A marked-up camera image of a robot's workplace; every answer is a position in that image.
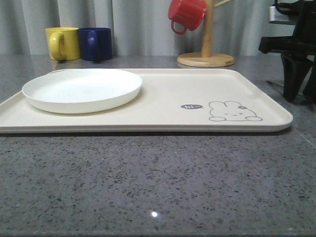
navy blue mug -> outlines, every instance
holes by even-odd
[[[79,28],[81,59],[102,61],[113,58],[110,28]]]

yellow mug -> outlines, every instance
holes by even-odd
[[[56,61],[80,58],[78,28],[47,28],[47,43],[50,59]]]

wooden base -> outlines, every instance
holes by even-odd
[[[202,68],[226,67],[235,63],[234,58],[227,54],[214,53],[209,58],[203,58],[201,53],[185,53],[181,54],[178,63]]]

red mug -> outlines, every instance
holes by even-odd
[[[168,12],[172,30],[179,35],[183,35],[187,29],[194,31],[201,24],[205,12],[206,2],[203,0],[173,0]],[[184,30],[176,31],[175,22],[183,25]]]

wooden mug tree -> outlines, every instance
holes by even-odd
[[[212,53],[212,30],[214,9],[232,0],[222,0],[215,4],[215,0],[205,0],[206,12],[203,22],[202,50],[200,52],[181,54],[178,63],[193,67],[224,67],[234,64],[234,58],[227,54]]]

